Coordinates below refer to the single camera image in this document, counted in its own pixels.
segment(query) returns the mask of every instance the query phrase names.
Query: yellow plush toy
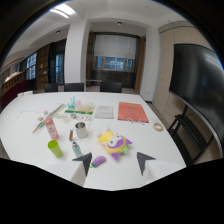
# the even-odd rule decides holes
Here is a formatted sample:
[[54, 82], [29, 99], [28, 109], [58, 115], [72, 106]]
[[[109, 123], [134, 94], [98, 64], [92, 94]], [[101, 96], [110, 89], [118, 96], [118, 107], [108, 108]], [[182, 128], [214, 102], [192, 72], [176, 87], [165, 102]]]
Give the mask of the yellow plush toy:
[[99, 134], [98, 141], [100, 143], [106, 142], [106, 150], [111, 156], [118, 160], [120, 153], [125, 153], [128, 151], [128, 145], [132, 144], [131, 141], [126, 139], [122, 135], [115, 135], [110, 129], [108, 128], [103, 134]]

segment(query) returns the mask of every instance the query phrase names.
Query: conference table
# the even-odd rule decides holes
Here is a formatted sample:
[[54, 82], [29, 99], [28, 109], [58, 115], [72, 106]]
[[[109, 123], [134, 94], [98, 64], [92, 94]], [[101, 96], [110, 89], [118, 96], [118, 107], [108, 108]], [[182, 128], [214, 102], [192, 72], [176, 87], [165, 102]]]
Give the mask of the conference table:
[[[12, 161], [36, 166], [42, 170], [47, 169], [51, 164], [70, 162], [76, 158], [72, 150], [72, 142], [69, 141], [70, 129], [80, 122], [77, 119], [66, 124], [62, 119], [53, 118], [59, 134], [57, 140], [63, 156], [56, 157], [48, 149], [48, 142], [51, 140], [49, 133], [44, 127], [38, 135], [30, 132], [31, 124], [38, 117], [44, 117], [43, 111], [57, 103], [67, 104], [75, 96], [76, 100], [82, 102], [93, 102], [97, 105], [111, 105], [113, 107], [113, 119], [94, 118], [85, 122], [88, 136], [79, 139], [74, 131], [74, 141], [78, 143], [83, 155], [92, 154], [92, 161], [98, 156], [104, 156], [106, 162], [98, 167], [89, 168], [84, 188], [100, 190], [124, 190], [141, 188], [152, 183], [156, 179], [150, 177], [147, 170], [142, 174], [137, 159], [137, 154], [155, 158], [154, 161], [163, 161], [169, 164], [176, 164], [185, 168], [185, 162], [167, 130], [158, 132], [154, 130], [154, 123], [161, 123], [156, 114], [139, 95], [99, 93], [99, 92], [57, 92], [42, 93], [17, 97], [0, 115], [0, 137], [3, 146]], [[149, 123], [131, 122], [118, 120], [119, 102], [141, 104]], [[64, 114], [68, 106], [59, 112]], [[106, 150], [103, 144], [98, 142], [97, 134], [104, 133], [107, 128], [114, 133], [129, 139], [132, 144], [129, 151], [121, 155], [116, 161]]]

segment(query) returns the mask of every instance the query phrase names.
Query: orange notebook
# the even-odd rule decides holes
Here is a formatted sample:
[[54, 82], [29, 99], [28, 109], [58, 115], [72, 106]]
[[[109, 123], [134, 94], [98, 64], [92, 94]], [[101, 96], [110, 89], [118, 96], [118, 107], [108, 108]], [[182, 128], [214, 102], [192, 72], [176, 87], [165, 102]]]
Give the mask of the orange notebook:
[[142, 122], [149, 123], [141, 104], [119, 102], [118, 120], [129, 120], [129, 118], [136, 122], [141, 119]]

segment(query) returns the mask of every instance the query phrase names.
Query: window blind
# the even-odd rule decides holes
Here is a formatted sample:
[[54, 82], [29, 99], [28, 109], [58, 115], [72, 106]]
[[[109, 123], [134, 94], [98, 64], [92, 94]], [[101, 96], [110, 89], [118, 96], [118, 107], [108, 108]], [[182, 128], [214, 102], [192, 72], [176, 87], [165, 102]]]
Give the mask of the window blind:
[[136, 38], [117, 35], [96, 35], [94, 56], [135, 59]]

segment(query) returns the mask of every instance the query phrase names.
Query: cup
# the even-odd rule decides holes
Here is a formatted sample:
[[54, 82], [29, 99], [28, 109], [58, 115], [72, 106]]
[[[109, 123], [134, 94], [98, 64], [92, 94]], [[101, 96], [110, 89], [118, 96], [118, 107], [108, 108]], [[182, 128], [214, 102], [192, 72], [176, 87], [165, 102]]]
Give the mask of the cup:
[[79, 138], [85, 138], [88, 135], [86, 130], [86, 124], [84, 122], [79, 122], [75, 125], [76, 133]]
[[63, 155], [61, 148], [56, 140], [51, 140], [48, 142], [48, 148], [56, 157], [61, 157]]

